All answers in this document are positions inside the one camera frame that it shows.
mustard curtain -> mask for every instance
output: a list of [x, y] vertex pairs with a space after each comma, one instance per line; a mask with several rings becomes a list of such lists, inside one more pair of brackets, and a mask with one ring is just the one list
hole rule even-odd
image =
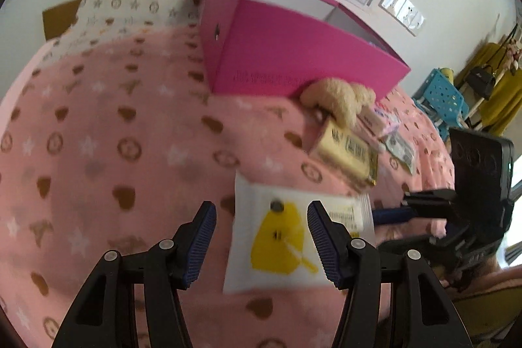
[[[497, 43], [488, 43], [480, 49], [466, 68], [458, 75], [455, 81], [456, 85], [464, 81], [465, 76], [473, 67], [483, 66], [488, 60], [493, 67], [493, 71], [496, 71], [506, 52], [506, 48], [501, 48], [495, 54], [499, 47], [500, 45]], [[482, 125], [484, 127], [491, 126], [488, 130], [490, 134], [502, 136], [506, 127], [515, 118], [521, 107], [522, 71], [517, 71], [514, 76], [507, 72], [495, 86], [490, 100], [485, 100], [479, 107]]]

patterned fabric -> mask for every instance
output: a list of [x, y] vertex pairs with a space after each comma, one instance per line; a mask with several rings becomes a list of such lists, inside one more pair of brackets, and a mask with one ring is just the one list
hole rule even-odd
[[[263, 184], [352, 193], [303, 151], [320, 124], [290, 99], [211, 95], [197, 27], [154, 30], [94, 44], [85, 34], [82, 51], [32, 72], [8, 112], [0, 145], [1, 306], [30, 348], [49, 348], [104, 252], [147, 250], [211, 200], [217, 228], [199, 280], [180, 294], [194, 346], [330, 347], [345, 301], [335, 288], [222, 294], [237, 169]], [[451, 186], [453, 165], [429, 119], [401, 90], [384, 103], [418, 149], [418, 170], [410, 176], [383, 153], [375, 206], [397, 205], [406, 190]], [[377, 235], [430, 225], [418, 220]], [[136, 298], [146, 348], [140, 288]]]

yellow bottle illustration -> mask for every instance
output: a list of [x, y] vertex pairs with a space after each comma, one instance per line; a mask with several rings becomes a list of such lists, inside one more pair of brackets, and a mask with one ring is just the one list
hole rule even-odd
[[319, 269], [303, 256], [304, 227], [293, 202], [275, 200], [261, 223], [250, 252], [255, 270], [291, 274], [300, 265], [310, 273]]

white plastic package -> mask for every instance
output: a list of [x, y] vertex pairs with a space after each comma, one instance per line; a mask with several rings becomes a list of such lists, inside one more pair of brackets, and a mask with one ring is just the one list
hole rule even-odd
[[226, 294], [329, 285], [306, 212], [319, 200], [353, 237], [375, 244], [370, 198], [348, 198], [250, 183], [236, 173], [236, 216], [226, 267]]

pink box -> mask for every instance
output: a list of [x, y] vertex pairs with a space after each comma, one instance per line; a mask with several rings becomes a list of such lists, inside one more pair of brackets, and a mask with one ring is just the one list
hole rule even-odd
[[293, 96], [337, 77], [379, 100], [410, 71], [333, 0], [204, 0], [200, 36], [214, 93]]

